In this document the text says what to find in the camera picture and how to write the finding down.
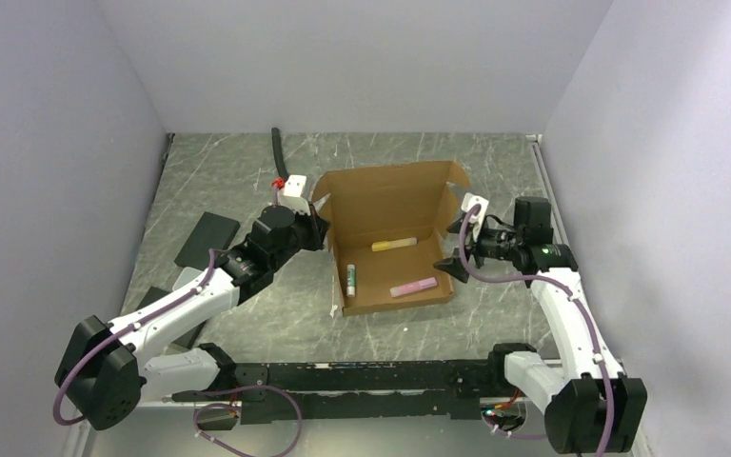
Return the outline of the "yellow highlighter marker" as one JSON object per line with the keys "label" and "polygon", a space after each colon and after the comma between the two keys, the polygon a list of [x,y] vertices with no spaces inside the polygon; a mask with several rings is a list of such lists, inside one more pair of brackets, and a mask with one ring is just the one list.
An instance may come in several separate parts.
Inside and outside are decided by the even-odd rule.
{"label": "yellow highlighter marker", "polygon": [[381,252],[381,251],[387,251],[397,248],[408,248],[415,246],[418,243],[418,239],[416,237],[407,237],[402,239],[396,239],[396,240],[386,240],[386,241],[380,241],[375,242],[371,245],[371,251],[372,252]]}

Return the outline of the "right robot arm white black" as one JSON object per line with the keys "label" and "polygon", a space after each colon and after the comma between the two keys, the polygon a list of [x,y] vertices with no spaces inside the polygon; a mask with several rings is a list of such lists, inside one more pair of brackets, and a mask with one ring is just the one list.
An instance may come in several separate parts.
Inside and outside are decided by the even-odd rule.
{"label": "right robot arm white black", "polygon": [[458,237],[453,254],[434,267],[466,283],[523,282],[539,303],[561,364],[554,368],[530,345],[502,344],[486,370],[492,391],[515,388],[542,413],[544,435],[560,454],[627,453],[635,445],[647,390],[629,376],[605,343],[586,304],[577,261],[555,240],[551,204],[523,196],[510,224],[497,228],[488,202],[465,195],[460,216],[447,228]]}

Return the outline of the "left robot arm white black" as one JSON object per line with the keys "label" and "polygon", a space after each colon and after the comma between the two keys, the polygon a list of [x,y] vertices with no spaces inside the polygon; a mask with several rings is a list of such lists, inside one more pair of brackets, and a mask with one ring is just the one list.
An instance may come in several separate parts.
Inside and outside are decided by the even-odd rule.
{"label": "left robot arm white black", "polygon": [[195,392],[229,396],[237,365],[215,344],[166,355],[189,329],[229,311],[267,288],[301,250],[324,247],[330,223],[315,207],[265,207],[244,240],[212,248],[204,272],[142,308],[105,323],[96,316],[74,329],[54,376],[52,404],[60,426],[87,421],[97,430],[117,425],[140,403]]}

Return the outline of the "pink highlighter marker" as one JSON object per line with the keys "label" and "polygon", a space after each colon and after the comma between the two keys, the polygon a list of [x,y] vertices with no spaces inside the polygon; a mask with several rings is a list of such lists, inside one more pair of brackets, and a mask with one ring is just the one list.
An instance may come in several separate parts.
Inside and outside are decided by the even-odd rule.
{"label": "pink highlighter marker", "polygon": [[392,298],[399,298],[410,294],[418,293],[431,288],[436,288],[438,281],[436,277],[428,277],[411,283],[393,287],[389,290]]}

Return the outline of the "brown cardboard box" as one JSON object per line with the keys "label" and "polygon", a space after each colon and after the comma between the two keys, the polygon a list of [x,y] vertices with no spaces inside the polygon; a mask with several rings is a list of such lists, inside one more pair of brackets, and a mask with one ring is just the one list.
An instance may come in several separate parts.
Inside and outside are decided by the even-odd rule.
{"label": "brown cardboard box", "polygon": [[[452,278],[433,267],[446,258],[446,228],[461,211],[455,187],[468,175],[453,161],[340,169],[323,174],[312,193],[330,223],[326,236],[334,257],[345,317],[445,304],[455,295]],[[408,248],[372,252],[375,242],[416,237]],[[346,297],[346,266],[357,270],[357,290]],[[438,286],[392,298],[389,290],[428,277]]]}

